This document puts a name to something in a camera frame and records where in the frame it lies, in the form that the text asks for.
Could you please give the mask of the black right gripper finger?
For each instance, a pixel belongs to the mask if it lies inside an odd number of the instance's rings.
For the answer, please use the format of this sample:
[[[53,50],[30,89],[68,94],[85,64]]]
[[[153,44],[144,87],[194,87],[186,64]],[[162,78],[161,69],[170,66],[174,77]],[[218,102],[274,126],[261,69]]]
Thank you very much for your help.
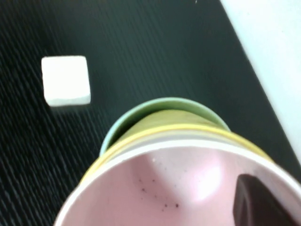
[[[233,202],[236,226],[299,226],[272,192],[255,176],[240,174]]]

